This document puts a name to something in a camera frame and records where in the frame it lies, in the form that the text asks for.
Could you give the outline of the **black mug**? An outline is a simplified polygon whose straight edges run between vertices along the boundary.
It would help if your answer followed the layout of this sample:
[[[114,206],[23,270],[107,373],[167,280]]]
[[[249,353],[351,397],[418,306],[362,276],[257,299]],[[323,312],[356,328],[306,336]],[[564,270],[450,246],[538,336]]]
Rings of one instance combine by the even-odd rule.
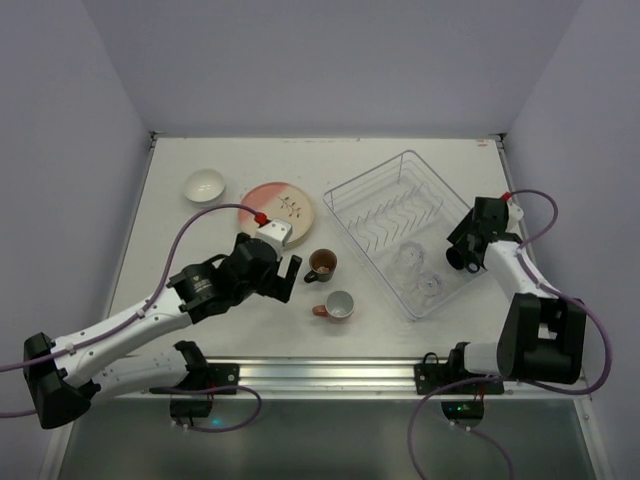
[[[329,249],[318,249],[309,257],[310,271],[304,276],[307,284],[313,282],[328,282],[332,279],[337,268],[337,256]]]

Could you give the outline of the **white ceramic bowl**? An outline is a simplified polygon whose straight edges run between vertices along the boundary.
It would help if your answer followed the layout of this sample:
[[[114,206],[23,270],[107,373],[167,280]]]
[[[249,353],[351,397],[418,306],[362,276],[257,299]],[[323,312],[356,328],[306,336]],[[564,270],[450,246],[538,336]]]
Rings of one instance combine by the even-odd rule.
[[[226,190],[224,176],[214,169],[201,169],[192,173],[183,183],[182,194],[194,207],[214,206]]]

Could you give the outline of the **blue mug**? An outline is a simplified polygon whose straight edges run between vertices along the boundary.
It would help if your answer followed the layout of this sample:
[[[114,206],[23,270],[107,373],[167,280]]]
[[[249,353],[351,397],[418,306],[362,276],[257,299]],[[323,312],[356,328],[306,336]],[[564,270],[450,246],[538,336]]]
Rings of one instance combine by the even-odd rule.
[[[469,270],[469,254],[467,251],[461,251],[457,247],[451,246],[446,250],[445,255],[449,265],[455,270]]]

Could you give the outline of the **cream plate yellow patch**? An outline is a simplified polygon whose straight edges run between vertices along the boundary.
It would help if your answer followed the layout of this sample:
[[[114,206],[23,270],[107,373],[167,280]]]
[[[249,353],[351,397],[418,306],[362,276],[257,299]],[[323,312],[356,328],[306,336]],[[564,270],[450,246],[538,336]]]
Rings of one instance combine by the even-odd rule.
[[[306,242],[311,235],[312,235],[312,233],[310,231],[308,231],[304,235],[302,235],[301,237],[299,237],[299,238],[297,238],[295,240],[289,241],[285,245],[285,248],[286,249],[293,249],[295,247],[298,247],[298,246],[302,245],[304,242]]]

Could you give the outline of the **cream plate green patch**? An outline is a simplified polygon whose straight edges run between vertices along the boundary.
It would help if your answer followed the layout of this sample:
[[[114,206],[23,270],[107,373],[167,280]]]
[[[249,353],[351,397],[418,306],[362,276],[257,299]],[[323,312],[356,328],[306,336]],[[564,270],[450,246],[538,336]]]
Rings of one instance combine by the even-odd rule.
[[[296,238],[291,238],[285,245],[285,247],[287,249],[290,248],[295,248],[296,246],[304,243],[313,233],[314,229],[313,228],[309,228],[307,229],[303,234],[301,234],[299,237]]]

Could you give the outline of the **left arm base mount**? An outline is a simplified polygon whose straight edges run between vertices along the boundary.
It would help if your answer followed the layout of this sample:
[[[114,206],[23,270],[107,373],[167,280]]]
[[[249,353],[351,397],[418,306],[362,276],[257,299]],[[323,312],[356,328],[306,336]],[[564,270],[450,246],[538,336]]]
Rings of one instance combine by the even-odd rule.
[[[206,371],[189,373],[175,389],[193,392],[223,387],[219,395],[235,395],[240,378],[240,366],[237,363],[208,363]],[[205,397],[191,397],[184,393],[169,403],[170,417],[175,421],[187,420],[190,426],[196,419],[204,419],[213,409],[214,393]]]

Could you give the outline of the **cream plate orange patch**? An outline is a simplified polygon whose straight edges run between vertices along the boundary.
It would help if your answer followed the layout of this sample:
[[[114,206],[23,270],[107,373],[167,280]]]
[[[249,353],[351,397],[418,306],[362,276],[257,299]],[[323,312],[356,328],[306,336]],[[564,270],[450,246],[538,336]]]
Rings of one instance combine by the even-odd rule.
[[[261,184],[244,195],[243,205],[262,212],[270,220],[290,223],[294,230],[304,230],[315,220],[315,208],[306,192],[287,182]]]

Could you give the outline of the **clear glass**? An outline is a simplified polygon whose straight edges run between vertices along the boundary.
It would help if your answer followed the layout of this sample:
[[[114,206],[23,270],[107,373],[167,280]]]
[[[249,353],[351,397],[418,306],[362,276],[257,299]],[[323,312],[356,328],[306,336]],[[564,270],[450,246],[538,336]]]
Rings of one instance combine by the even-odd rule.
[[[416,303],[425,304],[440,296],[444,291],[444,281],[432,270],[422,270],[417,277],[412,297]]]
[[[424,265],[425,250],[420,243],[407,241],[400,245],[393,266],[401,274],[419,272]]]

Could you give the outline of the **pink mug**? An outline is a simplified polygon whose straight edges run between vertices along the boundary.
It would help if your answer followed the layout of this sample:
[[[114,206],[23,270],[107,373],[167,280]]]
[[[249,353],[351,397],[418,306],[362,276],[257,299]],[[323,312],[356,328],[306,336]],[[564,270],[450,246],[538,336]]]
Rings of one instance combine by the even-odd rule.
[[[346,291],[334,291],[327,296],[323,304],[312,308],[312,314],[333,322],[343,322],[351,317],[354,307],[355,302],[351,294]]]

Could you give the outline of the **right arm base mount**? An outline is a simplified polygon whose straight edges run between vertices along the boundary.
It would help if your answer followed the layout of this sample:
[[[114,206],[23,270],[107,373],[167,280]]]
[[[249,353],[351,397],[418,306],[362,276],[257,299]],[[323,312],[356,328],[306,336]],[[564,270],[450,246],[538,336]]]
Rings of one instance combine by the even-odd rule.
[[[418,395],[426,395],[432,390],[467,379],[477,379],[480,375],[470,374],[460,366],[457,353],[443,361],[435,352],[427,352],[414,366],[414,382]],[[482,385],[465,384],[452,388],[444,395],[462,395],[473,393],[471,400],[449,400],[441,402],[445,418],[454,424],[465,427],[478,426],[485,413]]]

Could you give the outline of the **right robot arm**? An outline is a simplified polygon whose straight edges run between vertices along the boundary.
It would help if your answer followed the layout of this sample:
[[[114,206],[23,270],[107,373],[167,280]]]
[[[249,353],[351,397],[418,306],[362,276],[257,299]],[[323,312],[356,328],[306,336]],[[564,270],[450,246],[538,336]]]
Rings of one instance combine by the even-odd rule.
[[[469,273],[486,270],[510,301],[496,341],[460,342],[450,351],[450,377],[573,384],[581,371],[586,314],[550,291],[509,221],[505,197],[478,197],[447,237],[450,266]]]

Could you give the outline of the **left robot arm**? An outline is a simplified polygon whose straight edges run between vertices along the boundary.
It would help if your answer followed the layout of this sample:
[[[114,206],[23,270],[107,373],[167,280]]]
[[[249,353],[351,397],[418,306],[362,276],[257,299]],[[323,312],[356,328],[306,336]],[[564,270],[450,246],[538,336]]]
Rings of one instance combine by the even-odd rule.
[[[166,277],[150,298],[83,331],[52,339],[44,333],[23,346],[22,371],[40,426],[66,425],[95,400],[141,389],[206,385],[208,368],[191,342],[153,359],[132,351],[170,332],[222,315],[253,294],[289,301],[301,266],[291,258],[279,276],[290,224],[272,220],[254,235],[240,233],[228,255],[219,254]]]

